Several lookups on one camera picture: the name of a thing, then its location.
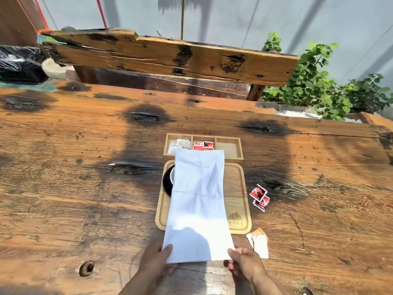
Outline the black saucer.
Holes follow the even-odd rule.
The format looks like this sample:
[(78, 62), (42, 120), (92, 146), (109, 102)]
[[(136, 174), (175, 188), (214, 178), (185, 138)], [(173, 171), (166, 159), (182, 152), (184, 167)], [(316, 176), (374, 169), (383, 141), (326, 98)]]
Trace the black saucer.
[(171, 173), (174, 170), (174, 165), (172, 165), (171, 167), (169, 167), (163, 175), (163, 179), (162, 179), (162, 186), (164, 189), (164, 192), (171, 197), (172, 194), (172, 188), (173, 188), (173, 183), (171, 181)]

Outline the weathered wooden bench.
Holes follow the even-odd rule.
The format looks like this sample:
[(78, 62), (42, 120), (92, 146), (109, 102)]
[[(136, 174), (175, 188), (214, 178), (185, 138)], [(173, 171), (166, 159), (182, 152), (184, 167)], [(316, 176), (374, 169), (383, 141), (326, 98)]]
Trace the weathered wooden bench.
[(221, 45), (138, 35), (129, 29), (40, 30), (60, 64), (283, 87), (300, 58)]

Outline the black plastic bag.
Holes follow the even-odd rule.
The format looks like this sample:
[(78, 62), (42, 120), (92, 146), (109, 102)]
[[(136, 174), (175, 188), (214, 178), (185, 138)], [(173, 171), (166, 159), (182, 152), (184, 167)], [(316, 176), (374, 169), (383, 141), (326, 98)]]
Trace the black plastic bag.
[(46, 56), (40, 48), (0, 44), (0, 82), (42, 84), (48, 76), (42, 69)]

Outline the person's left forearm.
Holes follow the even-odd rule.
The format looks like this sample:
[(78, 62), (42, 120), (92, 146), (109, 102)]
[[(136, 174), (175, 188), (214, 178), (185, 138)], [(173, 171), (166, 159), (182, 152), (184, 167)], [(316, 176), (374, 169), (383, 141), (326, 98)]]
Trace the person's left forearm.
[(149, 295), (156, 287), (160, 274), (147, 270), (137, 271), (118, 295)]

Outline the white and orange torn packet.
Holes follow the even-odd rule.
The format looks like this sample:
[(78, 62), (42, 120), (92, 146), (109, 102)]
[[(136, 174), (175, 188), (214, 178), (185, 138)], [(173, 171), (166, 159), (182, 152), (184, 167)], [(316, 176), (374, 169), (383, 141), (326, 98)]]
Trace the white and orange torn packet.
[(269, 259), (269, 239), (262, 228), (258, 227), (254, 231), (246, 234), (246, 238), (261, 259)]

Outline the person's right forearm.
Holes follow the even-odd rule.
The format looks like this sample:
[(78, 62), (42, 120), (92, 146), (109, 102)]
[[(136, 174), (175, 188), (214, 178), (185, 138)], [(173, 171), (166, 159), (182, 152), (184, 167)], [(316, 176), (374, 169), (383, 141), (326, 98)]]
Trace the person's right forearm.
[(253, 295), (283, 295), (265, 271), (259, 270), (248, 275), (248, 282)]

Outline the white cloth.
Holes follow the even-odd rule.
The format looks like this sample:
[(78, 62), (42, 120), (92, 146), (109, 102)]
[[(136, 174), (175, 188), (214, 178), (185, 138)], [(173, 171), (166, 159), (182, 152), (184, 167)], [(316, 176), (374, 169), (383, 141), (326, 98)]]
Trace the white cloth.
[(224, 206), (224, 151), (175, 153), (163, 248), (172, 245), (167, 263), (229, 260), (235, 249)]

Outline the dark wooden post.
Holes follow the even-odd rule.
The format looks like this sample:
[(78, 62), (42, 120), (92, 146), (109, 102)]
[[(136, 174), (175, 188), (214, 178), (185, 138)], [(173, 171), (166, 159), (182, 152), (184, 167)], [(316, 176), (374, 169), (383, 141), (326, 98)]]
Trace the dark wooden post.
[(34, 0), (0, 0), (0, 44), (37, 47), (44, 23)]

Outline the green leafy plant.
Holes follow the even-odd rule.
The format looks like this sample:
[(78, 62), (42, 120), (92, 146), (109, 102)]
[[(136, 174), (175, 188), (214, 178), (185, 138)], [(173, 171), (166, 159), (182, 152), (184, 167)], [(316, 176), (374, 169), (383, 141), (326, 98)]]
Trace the green leafy plant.
[(337, 83), (326, 66), (339, 44), (310, 43), (284, 87), (264, 88), (261, 99), (270, 103), (312, 108), (323, 119), (344, 121), (348, 114), (379, 113), (393, 105), (393, 90), (380, 86), (382, 74)]

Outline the wooden serving tray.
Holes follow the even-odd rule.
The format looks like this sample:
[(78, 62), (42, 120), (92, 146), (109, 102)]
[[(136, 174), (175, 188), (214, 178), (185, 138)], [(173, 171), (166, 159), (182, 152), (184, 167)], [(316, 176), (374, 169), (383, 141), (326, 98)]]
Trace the wooden serving tray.
[[(169, 160), (165, 163), (163, 175), (172, 165), (174, 165), (174, 160)], [(169, 213), (170, 197), (164, 192), (162, 179), (155, 224), (160, 230), (165, 230)], [(249, 233), (252, 228), (252, 220), (248, 204), (248, 193), (246, 190), (243, 168), (237, 163), (225, 163), (224, 204), (230, 233)]]

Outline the person's right hand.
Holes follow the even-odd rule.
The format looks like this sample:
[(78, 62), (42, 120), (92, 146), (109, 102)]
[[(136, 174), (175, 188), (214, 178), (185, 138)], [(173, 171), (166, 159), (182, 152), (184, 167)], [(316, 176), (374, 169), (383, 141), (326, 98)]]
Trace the person's right hand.
[(267, 273), (260, 256), (253, 249), (250, 248), (246, 248), (245, 257), (241, 262), (236, 262), (229, 259), (228, 268), (233, 274), (246, 281), (248, 281), (248, 275), (252, 274), (255, 271), (262, 270)]

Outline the white planter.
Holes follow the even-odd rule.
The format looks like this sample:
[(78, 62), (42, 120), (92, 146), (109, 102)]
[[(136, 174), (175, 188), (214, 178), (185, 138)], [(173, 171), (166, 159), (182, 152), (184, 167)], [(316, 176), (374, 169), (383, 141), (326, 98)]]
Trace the white planter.
[(276, 113), (281, 116), (309, 119), (325, 119), (325, 117), (318, 114), (318, 111), (313, 109), (312, 107), (291, 106), (287, 104), (270, 103), (264, 101), (256, 102), (255, 106), (264, 109), (275, 109)]

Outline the wooden three-compartment box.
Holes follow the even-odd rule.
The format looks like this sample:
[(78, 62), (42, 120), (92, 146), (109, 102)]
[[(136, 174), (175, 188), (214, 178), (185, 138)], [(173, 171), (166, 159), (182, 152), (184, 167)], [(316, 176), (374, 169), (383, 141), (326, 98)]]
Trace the wooden three-compartment box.
[(174, 159), (174, 153), (169, 153), (171, 143), (176, 143), (178, 139), (189, 140), (191, 149), (194, 143), (212, 142), (214, 150), (223, 150), (226, 162), (240, 163), (243, 161), (243, 150), (241, 140), (238, 137), (226, 137), (208, 134), (183, 134), (183, 133), (167, 133), (164, 143), (163, 156), (165, 159)]

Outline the person's left hand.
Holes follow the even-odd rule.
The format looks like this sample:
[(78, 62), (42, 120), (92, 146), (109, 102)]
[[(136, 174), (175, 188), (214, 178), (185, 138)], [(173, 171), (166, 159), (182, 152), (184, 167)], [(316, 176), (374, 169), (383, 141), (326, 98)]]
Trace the person's left hand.
[(160, 278), (174, 273), (178, 264), (163, 263), (161, 259), (162, 248), (165, 248), (163, 247), (162, 240), (153, 240), (150, 245), (147, 246), (141, 257), (138, 271), (147, 270), (151, 273), (160, 274)]

